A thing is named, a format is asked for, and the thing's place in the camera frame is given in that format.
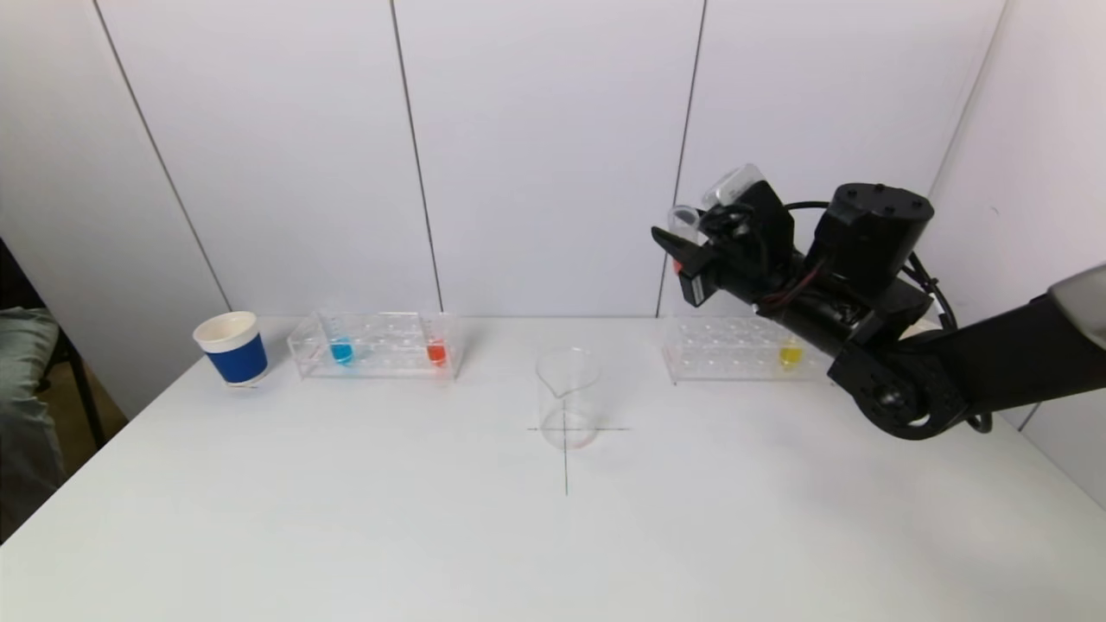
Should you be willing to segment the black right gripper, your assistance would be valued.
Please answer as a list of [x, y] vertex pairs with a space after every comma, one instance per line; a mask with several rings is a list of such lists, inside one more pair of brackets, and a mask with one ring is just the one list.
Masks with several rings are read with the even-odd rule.
[[653, 241], [659, 243], [675, 265], [684, 303], [707, 307], [711, 314], [734, 314], [739, 305], [751, 308], [769, 291], [766, 267], [758, 253], [727, 251], [708, 247], [651, 228]]

